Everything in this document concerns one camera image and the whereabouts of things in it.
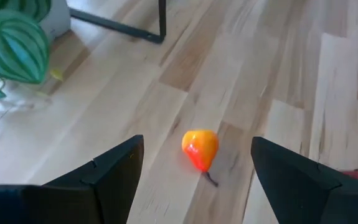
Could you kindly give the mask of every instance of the black object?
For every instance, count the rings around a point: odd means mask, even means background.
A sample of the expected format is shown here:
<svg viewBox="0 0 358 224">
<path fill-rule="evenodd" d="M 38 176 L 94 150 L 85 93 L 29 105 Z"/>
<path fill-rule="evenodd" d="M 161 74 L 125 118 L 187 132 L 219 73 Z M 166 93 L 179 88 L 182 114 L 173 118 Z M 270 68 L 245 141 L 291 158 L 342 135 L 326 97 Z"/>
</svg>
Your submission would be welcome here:
<svg viewBox="0 0 358 224">
<path fill-rule="evenodd" d="M 102 26 L 107 29 L 116 30 L 124 34 L 128 34 L 133 37 L 142 38 L 150 42 L 161 44 L 166 36 L 166 0 L 158 0 L 158 11 L 159 11 L 159 35 L 153 34 L 146 30 L 134 28 L 119 22 L 115 22 L 110 19 L 105 19 L 100 16 L 96 16 L 87 12 L 79 11 L 77 9 L 70 8 L 71 16 L 90 22 L 92 24 Z"/>
<path fill-rule="evenodd" d="M 0 223 L 126 223 L 143 154 L 134 136 L 43 186 L 0 185 Z"/>
<path fill-rule="evenodd" d="M 251 154 L 279 223 L 358 224 L 358 179 L 261 137 Z"/>
<path fill-rule="evenodd" d="M 202 172 L 202 175 L 205 176 L 205 178 L 215 187 L 218 187 L 219 186 L 219 183 L 216 182 L 214 179 L 212 179 L 210 177 L 210 173 L 209 172 Z"/>
</svg>

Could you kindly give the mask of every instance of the houseplant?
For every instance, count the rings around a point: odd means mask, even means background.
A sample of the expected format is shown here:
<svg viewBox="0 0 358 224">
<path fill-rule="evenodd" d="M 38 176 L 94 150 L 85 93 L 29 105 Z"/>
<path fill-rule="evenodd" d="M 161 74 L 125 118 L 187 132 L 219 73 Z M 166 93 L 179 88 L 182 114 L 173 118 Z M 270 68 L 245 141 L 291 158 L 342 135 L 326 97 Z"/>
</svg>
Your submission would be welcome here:
<svg viewBox="0 0 358 224">
<path fill-rule="evenodd" d="M 6 97 L 2 92 L 6 80 L 30 84 L 45 80 L 51 33 L 46 34 L 39 23 L 48 15 L 53 2 L 0 0 L 0 99 Z M 65 17 L 69 23 L 68 12 Z"/>
</svg>

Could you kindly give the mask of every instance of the wooden floor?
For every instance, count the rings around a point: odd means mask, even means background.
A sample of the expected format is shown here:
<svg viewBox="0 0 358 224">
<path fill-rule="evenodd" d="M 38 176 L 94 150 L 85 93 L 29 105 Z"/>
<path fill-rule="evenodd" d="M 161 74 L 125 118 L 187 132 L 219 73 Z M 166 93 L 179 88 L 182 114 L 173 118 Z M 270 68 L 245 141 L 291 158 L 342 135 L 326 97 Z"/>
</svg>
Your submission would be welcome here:
<svg viewBox="0 0 358 224">
<path fill-rule="evenodd" d="M 69 4 L 158 30 L 155 0 Z M 154 45 L 74 20 L 51 57 L 65 81 L 0 102 L 0 183 L 43 184 L 143 134 L 128 223 L 276 223 L 252 136 L 358 169 L 358 0 L 168 0 L 167 23 Z M 219 188 L 181 151 L 194 128 L 219 134 Z"/>
</svg>

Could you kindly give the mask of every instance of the orange pepper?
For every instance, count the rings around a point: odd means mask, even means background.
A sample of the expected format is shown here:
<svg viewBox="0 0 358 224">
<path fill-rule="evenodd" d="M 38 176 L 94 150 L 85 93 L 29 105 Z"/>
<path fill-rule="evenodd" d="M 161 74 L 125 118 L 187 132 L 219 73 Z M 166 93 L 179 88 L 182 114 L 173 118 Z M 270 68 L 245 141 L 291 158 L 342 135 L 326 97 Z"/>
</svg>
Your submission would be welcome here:
<svg viewBox="0 0 358 224">
<path fill-rule="evenodd" d="M 184 135 L 181 146 L 195 167 L 207 172 L 219 148 L 219 139 L 211 130 L 192 130 Z"/>
</svg>

